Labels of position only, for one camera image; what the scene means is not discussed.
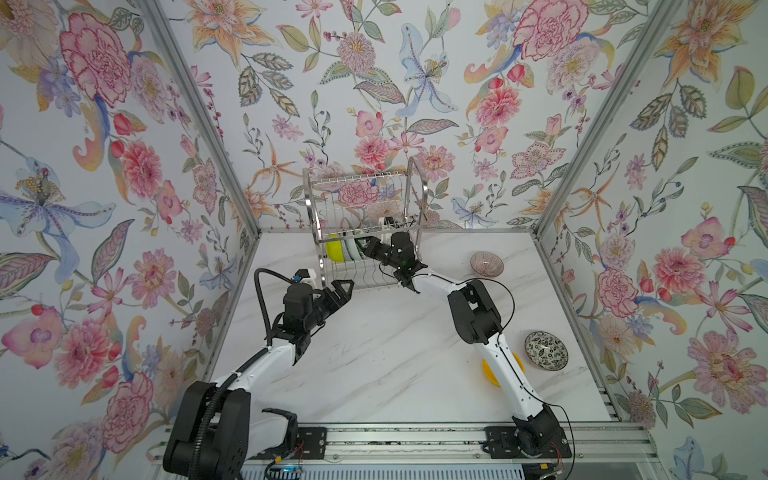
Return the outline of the pale teal glass bowl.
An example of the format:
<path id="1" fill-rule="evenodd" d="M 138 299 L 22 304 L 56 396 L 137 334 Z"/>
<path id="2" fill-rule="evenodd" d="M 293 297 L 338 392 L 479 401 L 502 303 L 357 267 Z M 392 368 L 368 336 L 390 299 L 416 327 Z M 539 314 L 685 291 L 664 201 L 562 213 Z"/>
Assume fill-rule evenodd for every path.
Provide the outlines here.
<path id="1" fill-rule="evenodd" d="M 352 239 L 353 253 L 357 261 L 363 261 L 365 259 L 364 250 L 361 248 L 360 240 L 358 238 Z"/>

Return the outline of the lime green bowl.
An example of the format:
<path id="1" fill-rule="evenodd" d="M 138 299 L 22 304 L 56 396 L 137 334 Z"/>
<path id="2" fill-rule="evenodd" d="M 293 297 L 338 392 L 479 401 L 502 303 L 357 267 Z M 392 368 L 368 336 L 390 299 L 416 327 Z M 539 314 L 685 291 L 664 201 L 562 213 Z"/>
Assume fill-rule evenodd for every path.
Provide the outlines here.
<path id="1" fill-rule="evenodd" d="M 345 244 L 343 240 L 339 240 L 337 235 L 332 235 L 331 240 L 325 244 L 327 256 L 336 263 L 345 263 L 346 256 L 344 253 Z"/>

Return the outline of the steel wire dish rack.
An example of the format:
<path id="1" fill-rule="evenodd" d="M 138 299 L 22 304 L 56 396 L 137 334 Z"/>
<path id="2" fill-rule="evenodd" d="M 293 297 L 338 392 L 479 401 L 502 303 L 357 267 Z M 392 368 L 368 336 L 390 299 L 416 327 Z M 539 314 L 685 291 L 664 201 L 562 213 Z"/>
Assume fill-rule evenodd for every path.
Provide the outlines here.
<path id="1" fill-rule="evenodd" d="M 318 282 L 329 287 L 333 280 L 353 280 L 357 289 L 395 285 L 386 278 L 378 263 L 363 261 L 336 263 L 326 254 L 325 244 L 337 235 L 339 240 L 373 236 L 389 243 L 396 232 L 407 232 L 420 259 L 422 229 L 426 225 L 428 182 L 423 170 L 411 157 L 405 166 L 382 172 L 324 175 L 303 171 L 302 190 L 310 231 L 317 254 Z M 397 218 L 402 227 L 382 230 L 379 219 Z"/>

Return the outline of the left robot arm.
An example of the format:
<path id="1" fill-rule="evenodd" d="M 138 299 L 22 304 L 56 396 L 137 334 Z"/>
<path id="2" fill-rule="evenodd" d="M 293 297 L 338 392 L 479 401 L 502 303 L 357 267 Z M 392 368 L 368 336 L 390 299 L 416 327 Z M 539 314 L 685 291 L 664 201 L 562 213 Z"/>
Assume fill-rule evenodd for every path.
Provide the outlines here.
<path id="1" fill-rule="evenodd" d="M 187 479 L 239 479 L 253 455 L 268 452 L 277 459 L 296 449 L 296 415 L 262 409 L 267 417 L 285 422 L 281 437 L 268 435 L 256 419 L 256 394 L 303 357 L 313 335 L 352 299 L 355 282 L 335 280 L 320 289 L 307 269 L 287 277 L 259 268 L 254 286 L 265 345 L 228 376 L 187 388 L 162 458 L 167 473 Z"/>

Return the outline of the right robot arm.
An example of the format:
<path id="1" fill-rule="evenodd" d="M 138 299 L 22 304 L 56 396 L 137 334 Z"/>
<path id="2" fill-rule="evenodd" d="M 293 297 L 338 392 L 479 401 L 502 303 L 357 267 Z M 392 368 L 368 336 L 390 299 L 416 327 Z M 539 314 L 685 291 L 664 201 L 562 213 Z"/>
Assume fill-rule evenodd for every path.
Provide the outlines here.
<path id="1" fill-rule="evenodd" d="M 570 454 L 566 432 L 552 411 L 554 406 L 540 398 L 516 361 L 504 336 L 501 313 L 481 279 L 455 280 L 434 272 L 417 258 L 406 232 L 394 233 L 389 243 L 368 236 L 355 244 L 402 287 L 447 300 L 458 336 L 482 355 L 510 406 L 515 430 L 507 442 L 516 456 Z"/>

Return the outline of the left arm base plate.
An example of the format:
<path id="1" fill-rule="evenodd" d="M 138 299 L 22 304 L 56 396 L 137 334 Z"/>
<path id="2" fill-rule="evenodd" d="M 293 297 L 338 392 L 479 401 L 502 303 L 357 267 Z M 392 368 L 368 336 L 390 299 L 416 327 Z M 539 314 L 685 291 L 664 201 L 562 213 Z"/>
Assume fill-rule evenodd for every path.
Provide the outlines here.
<path id="1" fill-rule="evenodd" d="M 323 460 L 327 446 L 328 429 L 325 427 L 299 427 L 287 433 L 284 441 L 274 447 L 258 451 L 251 460 L 274 460 L 278 457 L 302 460 Z"/>

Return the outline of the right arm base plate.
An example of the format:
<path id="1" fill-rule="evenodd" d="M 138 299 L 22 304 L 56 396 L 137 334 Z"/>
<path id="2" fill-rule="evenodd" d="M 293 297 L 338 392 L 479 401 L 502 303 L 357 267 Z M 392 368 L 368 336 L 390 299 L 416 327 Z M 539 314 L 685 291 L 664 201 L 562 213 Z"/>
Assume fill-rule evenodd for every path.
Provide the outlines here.
<path id="1" fill-rule="evenodd" d="M 573 452 L 562 428 L 535 433 L 515 426 L 484 428 L 482 450 L 492 459 L 568 459 Z"/>

